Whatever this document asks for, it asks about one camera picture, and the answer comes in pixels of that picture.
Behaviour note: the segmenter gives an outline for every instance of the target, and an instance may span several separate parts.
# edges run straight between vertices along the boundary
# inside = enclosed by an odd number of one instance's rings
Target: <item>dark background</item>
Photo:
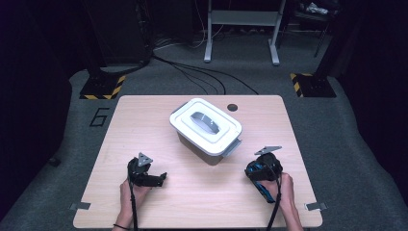
[[[168,3],[176,5],[174,11],[168,9],[166,13],[171,16],[171,13],[183,10],[184,14],[177,15],[187,20],[178,17],[174,20],[184,21],[187,26],[179,26],[185,30],[176,31],[174,35],[191,39],[197,30],[197,18],[188,14],[187,9],[193,11],[195,5],[192,1],[185,1],[189,4]],[[163,5],[154,5],[155,2],[149,2],[152,22],[158,28],[168,28],[168,21],[161,21],[161,17],[165,18],[163,9],[160,9]],[[202,2],[199,10],[203,12],[206,24],[206,5]],[[134,3],[123,1],[122,6],[133,6]],[[246,8],[246,4],[247,1],[241,1],[235,6]],[[408,85],[405,74],[408,29],[405,23],[408,18],[405,11],[408,3],[383,0],[343,1],[343,4],[344,16],[356,20],[340,27],[352,28],[355,33],[342,35],[340,41],[330,44],[321,64],[327,71],[340,73],[336,77],[349,98],[362,137],[379,164],[394,177],[407,203],[408,103],[405,97]],[[260,6],[261,2],[251,1],[251,7]],[[130,34],[125,31],[126,36],[122,39],[101,40],[101,35],[109,34],[110,30],[126,30],[129,26],[123,24],[123,18],[114,16],[111,17],[112,25],[98,23],[98,12],[108,9],[106,5],[95,5],[90,0],[1,3],[1,218],[60,146],[69,108],[70,76],[90,66],[135,64],[149,59],[145,44],[139,41],[132,48],[133,52],[120,56],[120,47],[129,47],[126,44],[142,40],[140,27]],[[133,20],[125,17],[125,21],[138,24],[132,12],[126,15]],[[346,41],[353,45],[345,46]],[[349,59],[347,65],[335,66],[345,57]]]

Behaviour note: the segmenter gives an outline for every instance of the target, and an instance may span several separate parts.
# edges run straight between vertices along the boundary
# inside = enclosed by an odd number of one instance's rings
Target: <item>container lid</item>
[[[170,116],[171,125],[201,150],[217,156],[240,135],[241,124],[201,98],[194,98]]]

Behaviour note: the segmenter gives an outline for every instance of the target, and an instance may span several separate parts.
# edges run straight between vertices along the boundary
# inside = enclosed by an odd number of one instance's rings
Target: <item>controller cable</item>
[[[133,212],[133,230],[137,231],[138,228],[138,215],[136,213],[136,199],[135,194],[133,193],[133,186],[134,184],[131,182],[130,178],[128,177],[129,188],[130,188],[130,198],[132,201],[132,212]]]
[[[281,194],[281,184],[279,182],[279,177],[276,177],[276,184],[278,185],[278,194],[276,195],[275,207],[273,208],[272,215],[270,216],[267,231],[270,231],[270,229],[272,227],[272,224],[273,224],[273,221],[275,220],[276,213],[278,212],[279,203],[280,203],[280,200],[281,200],[281,195],[282,195]]]

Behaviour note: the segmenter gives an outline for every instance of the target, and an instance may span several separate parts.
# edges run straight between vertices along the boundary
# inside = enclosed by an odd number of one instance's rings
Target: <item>black cable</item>
[[[156,60],[159,60],[159,61],[162,61],[162,62],[165,62],[165,63],[168,63],[168,64],[176,64],[176,65],[182,66],[182,67],[184,67],[184,68],[192,68],[192,69],[194,69],[194,70],[196,70],[196,71],[198,71],[198,70],[213,71],[214,73],[218,73],[218,74],[223,74],[223,75],[229,76],[229,77],[231,77],[231,78],[237,80],[238,82],[242,83],[243,85],[245,85],[245,86],[246,86],[247,88],[249,88],[250,90],[254,91],[255,94],[259,94],[255,89],[253,89],[252,87],[250,87],[250,86],[249,86],[248,84],[246,84],[244,81],[240,80],[239,78],[237,78],[237,77],[235,77],[235,76],[233,76],[233,75],[231,75],[231,74],[228,74],[228,73],[225,73],[225,72],[222,72],[222,71],[218,71],[218,70],[209,69],[209,68],[203,68],[203,67],[198,67],[198,66],[194,66],[194,65],[180,64],[180,63],[176,63],[176,62],[172,62],[172,61],[167,61],[167,60],[162,59],[162,58],[160,58],[160,57],[157,57],[157,56],[155,56],[155,55],[153,55],[152,58],[154,58],[154,59],[156,59]]]
[[[128,182],[129,182],[129,188],[130,188],[130,198],[132,201],[132,212],[133,212],[133,229],[137,231],[138,228],[138,214],[136,211],[136,199],[135,199],[135,194],[133,193],[133,183],[130,180],[130,177],[128,177]]]
[[[280,200],[282,196],[281,185],[279,183],[279,179],[276,179],[276,183],[278,185],[278,194],[276,195],[276,198],[275,198],[275,207],[273,208],[272,215],[270,216],[267,231],[270,231],[270,229],[272,228],[272,224],[273,224],[273,221],[275,220],[276,213],[278,212],[278,208],[279,208],[279,204],[280,204]]]
[[[187,79],[189,79],[190,81],[192,81],[193,83],[195,83],[197,86],[199,86],[201,89],[203,89],[206,94],[208,94],[208,92],[207,92],[202,86],[200,86],[198,83],[194,82],[190,77],[192,77],[192,78],[194,78],[194,79],[196,79],[196,80],[198,80],[198,81],[201,81],[201,82],[203,82],[203,83],[205,83],[205,84],[208,84],[210,87],[213,87],[213,89],[214,89],[214,90],[216,91],[216,93],[218,94],[217,88],[214,87],[213,85],[211,85],[210,83],[208,83],[208,82],[206,82],[206,81],[204,81],[204,80],[202,80],[202,79],[200,79],[200,78],[197,78],[197,77],[195,77],[195,76],[190,75],[189,73],[187,73],[186,71],[180,69],[179,67],[177,67],[177,66],[175,66],[175,65],[174,65],[173,67],[176,68],[176,69],[178,69],[180,72],[182,72],[182,73],[186,76]]]
[[[155,60],[164,62],[164,63],[166,63],[166,64],[170,64],[170,65],[172,65],[173,67],[180,66],[180,67],[183,67],[183,68],[185,68],[185,69],[197,71],[197,72],[200,72],[200,73],[202,73],[202,74],[208,75],[208,76],[212,77],[213,79],[215,79],[216,81],[218,81],[218,82],[221,84],[221,86],[222,86],[222,88],[223,88],[223,92],[224,92],[224,94],[226,94],[225,86],[224,86],[224,85],[222,84],[222,82],[219,81],[218,78],[217,78],[216,76],[214,76],[214,75],[211,75],[211,74],[206,73],[206,72],[201,71],[201,70],[194,69],[193,67],[183,66],[182,64],[178,64],[178,63],[175,63],[175,62],[172,62],[172,61],[165,60],[165,59],[160,58],[160,57],[157,57],[157,56],[155,56],[155,55],[153,55],[152,58],[155,59]]]

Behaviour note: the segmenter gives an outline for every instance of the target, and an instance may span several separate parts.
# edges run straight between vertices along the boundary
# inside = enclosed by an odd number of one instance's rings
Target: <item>white plastic container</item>
[[[201,98],[194,98],[170,116],[179,140],[210,166],[229,156],[241,141],[234,118]]]

